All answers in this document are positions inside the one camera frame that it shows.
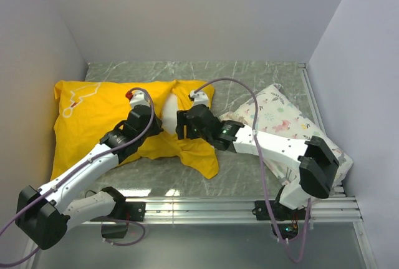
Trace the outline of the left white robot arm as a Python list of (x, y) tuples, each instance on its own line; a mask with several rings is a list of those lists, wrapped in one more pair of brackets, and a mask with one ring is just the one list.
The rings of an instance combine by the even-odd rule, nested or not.
[(79, 199), (78, 194), (105, 172), (135, 154), (144, 141), (162, 131), (154, 109), (136, 105), (127, 119), (107, 132), (69, 170), (39, 189), (27, 186), (18, 196), (16, 225), (42, 250), (47, 250), (77, 225), (108, 217), (128, 219), (125, 197), (113, 187)]

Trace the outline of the white pillow insert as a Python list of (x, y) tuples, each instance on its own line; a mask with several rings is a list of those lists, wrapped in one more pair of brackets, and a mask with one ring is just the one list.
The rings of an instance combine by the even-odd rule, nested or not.
[(170, 93), (162, 109), (161, 121), (163, 129), (170, 135), (176, 134), (178, 98)]

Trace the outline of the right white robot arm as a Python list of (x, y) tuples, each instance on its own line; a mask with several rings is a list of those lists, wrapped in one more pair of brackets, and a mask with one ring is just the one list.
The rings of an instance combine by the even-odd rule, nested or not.
[(203, 104), (179, 110), (176, 117), (178, 139), (201, 138), (217, 150), (256, 155), (262, 161), (279, 162), (293, 171), (293, 179), (271, 202), (270, 217), (288, 220), (310, 199), (329, 198), (339, 161), (324, 139), (289, 139), (257, 132), (240, 122), (219, 120)]

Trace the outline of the yellow cartoon pillowcase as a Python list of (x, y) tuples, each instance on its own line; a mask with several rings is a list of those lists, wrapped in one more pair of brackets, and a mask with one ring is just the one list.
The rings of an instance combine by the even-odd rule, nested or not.
[[(130, 106), (125, 97), (134, 87), (146, 89), (155, 104), (155, 114), (161, 119), (169, 95), (177, 98), (179, 110), (191, 107), (189, 94), (204, 85), (204, 81), (155, 81), (149, 83), (59, 81), (54, 96), (59, 103), (59, 116), (54, 125), (55, 156), (52, 179), (57, 178), (87, 155), (106, 132), (127, 118)], [(197, 170), (207, 179), (219, 172), (214, 148), (202, 139), (177, 138), (163, 131), (149, 137), (138, 152), (127, 158), (133, 162), (140, 158), (158, 159), (179, 157), (182, 164)]]

